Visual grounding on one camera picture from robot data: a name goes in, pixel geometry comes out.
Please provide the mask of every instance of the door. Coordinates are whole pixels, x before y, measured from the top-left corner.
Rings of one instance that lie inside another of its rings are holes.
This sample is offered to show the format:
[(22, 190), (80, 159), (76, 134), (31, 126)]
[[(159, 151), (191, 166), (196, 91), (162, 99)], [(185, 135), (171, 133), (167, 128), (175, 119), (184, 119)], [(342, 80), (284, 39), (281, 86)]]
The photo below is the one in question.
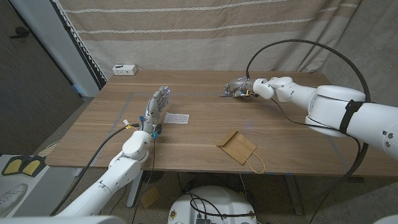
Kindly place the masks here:
[[(15, 39), (16, 28), (23, 34)], [(30, 154), (82, 100), (6, 0), (0, 0), (0, 153)]]

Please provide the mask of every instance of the striped curtain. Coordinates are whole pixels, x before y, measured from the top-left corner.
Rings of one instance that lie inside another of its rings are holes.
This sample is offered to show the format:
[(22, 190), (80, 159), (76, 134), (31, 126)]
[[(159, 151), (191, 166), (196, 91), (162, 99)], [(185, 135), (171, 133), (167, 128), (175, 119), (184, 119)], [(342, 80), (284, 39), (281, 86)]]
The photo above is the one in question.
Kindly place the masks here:
[[(59, 0), (109, 78), (116, 63), (145, 70), (245, 70), (261, 47), (307, 39), (334, 47), (360, 0)], [(311, 72), (328, 52), (285, 43), (251, 70)]]

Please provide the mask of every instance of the wooden table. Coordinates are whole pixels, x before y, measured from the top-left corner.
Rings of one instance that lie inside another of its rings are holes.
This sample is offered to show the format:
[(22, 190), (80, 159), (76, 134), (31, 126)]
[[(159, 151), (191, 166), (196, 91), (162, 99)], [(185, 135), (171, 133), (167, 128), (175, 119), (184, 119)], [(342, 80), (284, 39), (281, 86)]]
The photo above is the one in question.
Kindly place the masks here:
[[(266, 162), (266, 174), (341, 175), (354, 161), (357, 145), (351, 138), (330, 138), (308, 127), (291, 123), (271, 100), (251, 101), (219, 97), (223, 85), (244, 72), (138, 71), (133, 77), (113, 76), (46, 159), (49, 166), (83, 167), (109, 133), (124, 126), (123, 120), (138, 123), (152, 94), (162, 85), (171, 90), (166, 112), (189, 114), (188, 124), (163, 124), (156, 140), (155, 170), (203, 172), (251, 172), (239, 165), (216, 143), (237, 129), (258, 146), (256, 153)], [(290, 76), (304, 86), (329, 84), (321, 73), (251, 72), (252, 78)], [(281, 103), (286, 115), (304, 122), (306, 111)], [(107, 167), (121, 150), (133, 129), (113, 137), (101, 151), (94, 167)], [(148, 160), (152, 165), (153, 145)], [(252, 155), (256, 170), (261, 162)], [(397, 176), (398, 162), (369, 148), (356, 175)]]

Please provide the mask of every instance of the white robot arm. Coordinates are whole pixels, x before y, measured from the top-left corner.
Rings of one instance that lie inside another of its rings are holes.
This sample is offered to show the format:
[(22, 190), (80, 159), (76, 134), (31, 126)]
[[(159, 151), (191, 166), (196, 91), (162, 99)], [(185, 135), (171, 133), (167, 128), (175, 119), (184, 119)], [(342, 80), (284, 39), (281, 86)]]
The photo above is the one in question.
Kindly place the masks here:
[(120, 188), (134, 180), (141, 169), (141, 164), (148, 158), (145, 143), (157, 138), (161, 125), (156, 125), (159, 115), (169, 103), (168, 87), (162, 86), (149, 100), (144, 116), (140, 117), (138, 131), (123, 144), (122, 151), (109, 163), (108, 170), (91, 187), (84, 191), (58, 217), (82, 217), (97, 215), (108, 200)]
[(256, 80), (241, 77), (224, 86), (233, 97), (259, 95), (281, 102), (292, 102), (308, 111), (305, 124), (319, 133), (345, 137), (346, 134), (374, 146), (398, 160), (398, 108), (364, 103), (365, 94), (341, 86), (323, 85), (318, 88), (300, 86), (290, 77)]

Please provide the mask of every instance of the black strap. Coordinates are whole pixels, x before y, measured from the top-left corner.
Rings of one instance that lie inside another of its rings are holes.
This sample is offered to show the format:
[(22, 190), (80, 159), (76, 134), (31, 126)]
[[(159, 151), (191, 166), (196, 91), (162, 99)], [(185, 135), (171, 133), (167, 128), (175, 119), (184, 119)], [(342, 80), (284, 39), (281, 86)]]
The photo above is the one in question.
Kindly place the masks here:
[(340, 124), (340, 132), (343, 134), (347, 133), (347, 128), (349, 125), (349, 121), (351, 121), (351, 118), (353, 117), (354, 113), (357, 112), (360, 107), (362, 106), (363, 102), (357, 102), (351, 100), (348, 102), (346, 106), (346, 113), (343, 116), (343, 119), (341, 120)]

